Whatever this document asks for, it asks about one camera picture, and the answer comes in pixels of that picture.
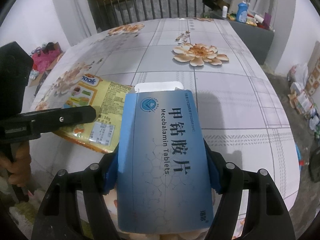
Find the snack brand logo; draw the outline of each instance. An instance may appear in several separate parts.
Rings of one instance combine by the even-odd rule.
[[[140,104],[140,108],[145,112],[155,112],[158,107],[158,99],[156,98],[145,98]]]
[[[84,76],[82,76],[81,81],[95,87],[99,83],[99,78],[96,78],[95,76],[90,74],[85,74]]]

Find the metal screw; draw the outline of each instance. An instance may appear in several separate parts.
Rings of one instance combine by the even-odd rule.
[[[267,176],[268,175],[268,171],[265,170],[265,169],[261,169],[260,170],[260,174],[263,175],[263,176]]]
[[[226,167],[230,170],[233,170],[235,168],[235,165],[233,163],[227,163]]]
[[[58,171],[58,176],[63,176],[64,174],[66,174],[66,170]]]
[[[97,163],[92,163],[91,165],[90,165],[90,170],[97,170],[99,168],[99,164],[97,164]]]

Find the floral tablecloth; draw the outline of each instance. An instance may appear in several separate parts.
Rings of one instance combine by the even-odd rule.
[[[181,82],[193,93],[211,149],[243,170],[268,170],[287,208],[293,206],[300,172],[288,119],[266,75],[227,21],[157,19],[91,36],[65,53],[31,110],[45,109],[57,82],[63,90],[83,72],[126,85]],[[45,188],[58,170],[80,171],[102,157],[51,133],[30,145],[32,172]],[[241,233],[247,198],[244,190],[235,237]],[[216,195],[215,209],[218,203]],[[80,214],[86,217],[81,207]]]

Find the white bottle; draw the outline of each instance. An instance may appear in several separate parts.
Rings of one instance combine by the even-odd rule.
[[[223,6],[223,8],[222,8],[222,17],[226,18],[227,17],[227,13],[228,13],[228,7],[227,6]]]

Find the circular blue logo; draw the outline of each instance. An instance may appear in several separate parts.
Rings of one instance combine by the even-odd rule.
[[[145,112],[154,112],[158,108],[158,100],[155,98],[145,98],[141,101],[140,107]]]

